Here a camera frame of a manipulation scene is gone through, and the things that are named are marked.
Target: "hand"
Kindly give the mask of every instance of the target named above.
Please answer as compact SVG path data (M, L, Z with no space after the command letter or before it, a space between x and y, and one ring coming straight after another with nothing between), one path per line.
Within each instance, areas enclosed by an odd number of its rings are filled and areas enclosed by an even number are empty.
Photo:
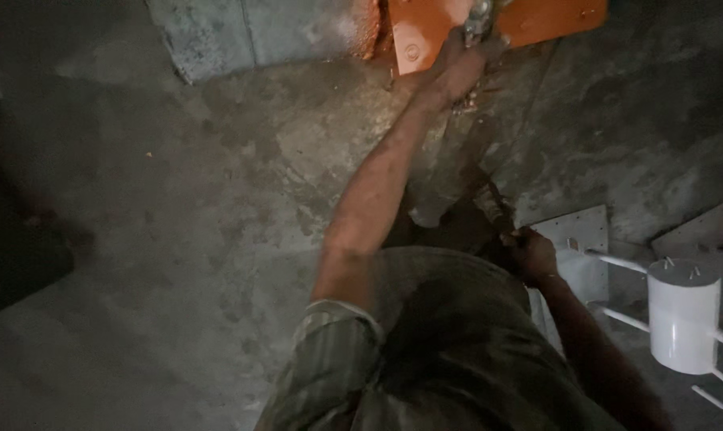
M492 36L468 48L462 26L452 28L433 66L426 72L421 91L437 95L443 108L450 106L476 85L486 63L498 58L507 46L499 36Z
M512 248L513 259L519 264L525 282L539 288L559 277L551 240L528 226L513 231L512 236L516 239Z

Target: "person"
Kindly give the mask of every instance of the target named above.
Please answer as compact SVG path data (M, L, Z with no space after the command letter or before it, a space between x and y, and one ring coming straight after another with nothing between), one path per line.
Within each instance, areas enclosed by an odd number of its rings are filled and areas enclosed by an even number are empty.
M565 358L535 328L524 284L507 271L445 249L380 250L429 124L505 48L499 38L466 48L462 38L452 30L424 84L350 179L292 355L256 430L671 429L538 233L517 231L510 252L526 285L546 299ZM395 276L377 276L379 259Z

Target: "concrete floor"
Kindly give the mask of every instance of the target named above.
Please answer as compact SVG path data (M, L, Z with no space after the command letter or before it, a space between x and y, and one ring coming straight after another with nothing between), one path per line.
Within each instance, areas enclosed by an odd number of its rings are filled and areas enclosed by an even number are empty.
M527 54L465 132L520 222L606 203L612 239L645 243L723 201L723 0L614 1ZM0 429L251 429L332 206L405 92L350 60L185 86L138 0L0 5L0 78L0 164L93 239L0 313ZM613 335L678 429L723 429L689 386L723 390Z

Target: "forearm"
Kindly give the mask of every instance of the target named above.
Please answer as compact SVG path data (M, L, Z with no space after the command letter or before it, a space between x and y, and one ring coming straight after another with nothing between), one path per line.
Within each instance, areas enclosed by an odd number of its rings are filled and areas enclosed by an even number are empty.
M672 429L659 398L598 328L566 281L555 276L542 284L540 291L556 323L567 361L587 395L629 430Z
M369 310L369 261L391 230L412 156L444 104L437 92L417 93L354 173L325 231L312 301Z
M326 248L361 255L380 248L396 217L413 154L442 106L434 91L413 96L348 182L325 231Z

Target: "orange painted metal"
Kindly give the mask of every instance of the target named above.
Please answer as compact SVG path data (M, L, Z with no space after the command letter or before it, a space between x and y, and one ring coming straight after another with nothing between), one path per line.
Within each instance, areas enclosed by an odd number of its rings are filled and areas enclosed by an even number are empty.
M450 28L465 22L472 5L473 0L389 0L399 74L429 68ZM513 0L498 13L495 29L519 47L591 30L605 20L606 0Z
M500 10L495 29L519 47L592 30L605 20L606 0L513 0Z
M429 68L450 29L468 18L473 0L389 0L399 74Z

